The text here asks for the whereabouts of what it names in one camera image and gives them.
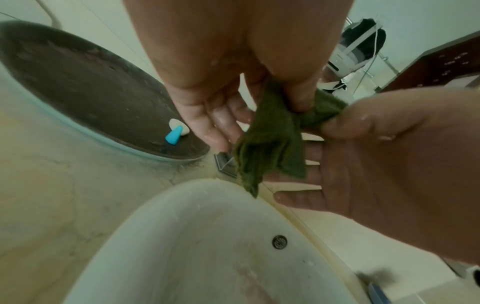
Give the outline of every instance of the drain strainer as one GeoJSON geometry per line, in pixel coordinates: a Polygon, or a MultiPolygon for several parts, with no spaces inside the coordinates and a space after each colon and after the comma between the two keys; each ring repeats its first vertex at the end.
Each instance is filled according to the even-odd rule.
{"type": "Polygon", "coordinates": [[[277,235],[271,240],[271,244],[275,249],[284,249],[288,243],[287,238],[283,235],[277,235]]]}

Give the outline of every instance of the green cloth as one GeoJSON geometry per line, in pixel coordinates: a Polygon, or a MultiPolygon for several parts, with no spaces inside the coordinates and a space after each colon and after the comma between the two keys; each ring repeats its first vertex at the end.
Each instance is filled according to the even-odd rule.
{"type": "Polygon", "coordinates": [[[268,81],[250,128],[233,149],[245,190],[257,197],[259,184],[269,172],[305,179],[307,167],[301,130],[321,124],[346,106],[333,95],[317,90],[312,110],[292,113],[281,85],[268,81]]]}

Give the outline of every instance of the white sink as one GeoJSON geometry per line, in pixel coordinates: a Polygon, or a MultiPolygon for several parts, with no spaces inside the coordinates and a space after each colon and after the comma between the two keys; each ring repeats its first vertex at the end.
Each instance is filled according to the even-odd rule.
{"type": "Polygon", "coordinates": [[[200,179],[139,208],[64,304],[357,303],[327,260],[275,208],[200,179]],[[276,249],[275,236],[287,246],[276,249]]]}

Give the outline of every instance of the cable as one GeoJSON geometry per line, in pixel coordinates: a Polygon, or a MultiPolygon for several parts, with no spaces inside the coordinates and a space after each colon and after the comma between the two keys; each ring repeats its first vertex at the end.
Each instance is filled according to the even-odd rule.
{"type": "Polygon", "coordinates": [[[353,91],[352,95],[355,94],[355,92],[357,91],[357,89],[359,88],[360,84],[362,84],[362,81],[364,80],[365,78],[365,75],[367,75],[367,73],[370,71],[370,68],[372,67],[372,65],[374,64],[374,61],[375,59],[377,59],[377,38],[379,36],[379,28],[377,26],[377,24],[375,24],[375,27],[376,27],[376,30],[375,30],[375,43],[373,44],[373,54],[375,55],[373,58],[372,58],[372,61],[370,63],[370,66],[368,67],[368,69],[365,71],[365,73],[363,74],[363,76],[360,78],[360,82],[358,83],[358,85],[356,86],[355,90],[353,91]]]}

